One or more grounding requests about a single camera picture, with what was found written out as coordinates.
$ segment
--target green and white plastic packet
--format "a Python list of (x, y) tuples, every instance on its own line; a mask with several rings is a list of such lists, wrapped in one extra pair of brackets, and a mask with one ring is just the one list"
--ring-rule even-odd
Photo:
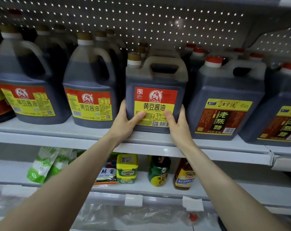
[(40, 147), (27, 178), (32, 182), (43, 183), (60, 150), (60, 147)]
[(57, 175), (59, 172), (64, 169), (70, 161), (73, 149), (71, 148), (61, 148), (58, 156), (56, 157), (53, 165), (51, 166), (50, 173), (51, 175)]

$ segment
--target blank white price tag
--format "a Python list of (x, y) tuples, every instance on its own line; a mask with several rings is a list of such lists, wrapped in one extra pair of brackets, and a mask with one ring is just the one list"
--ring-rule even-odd
[(183, 196), (182, 205), (186, 208), (188, 212), (203, 212), (204, 207), (202, 199), (192, 199), (187, 196)]
[(272, 170), (291, 172), (291, 158), (278, 157)]
[(5, 196), (16, 196), (21, 198), (30, 197), (35, 191), (37, 187), (26, 187), (21, 185), (5, 185), (3, 186), (2, 195)]
[(129, 207), (142, 207), (143, 196), (126, 194), (125, 206)]

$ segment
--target brown glass bottle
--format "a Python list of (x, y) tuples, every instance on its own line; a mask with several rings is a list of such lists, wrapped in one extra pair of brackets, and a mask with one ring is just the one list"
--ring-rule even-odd
[(189, 190), (195, 177), (196, 174), (187, 159), (181, 158), (173, 178), (174, 188), (177, 190)]

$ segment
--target right hand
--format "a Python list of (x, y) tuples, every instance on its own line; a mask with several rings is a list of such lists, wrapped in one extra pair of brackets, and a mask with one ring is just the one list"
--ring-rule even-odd
[(169, 123), (170, 135), (172, 142), (181, 150), (183, 147), (195, 146), (190, 135), (190, 130), (185, 117), (185, 108), (182, 105), (178, 123), (175, 122), (174, 116), (170, 110), (165, 110), (164, 115)]

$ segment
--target left hand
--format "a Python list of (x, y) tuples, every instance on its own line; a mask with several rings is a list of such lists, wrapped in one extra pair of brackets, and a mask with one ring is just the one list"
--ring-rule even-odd
[(128, 136), (132, 134), (135, 125), (144, 118), (146, 111), (138, 112), (131, 120), (127, 119), (126, 116), (126, 100), (123, 100), (120, 106), (120, 111), (115, 118), (112, 127), (107, 132), (106, 135), (111, 138), (115, 138), (117, 141), (117, 146)]

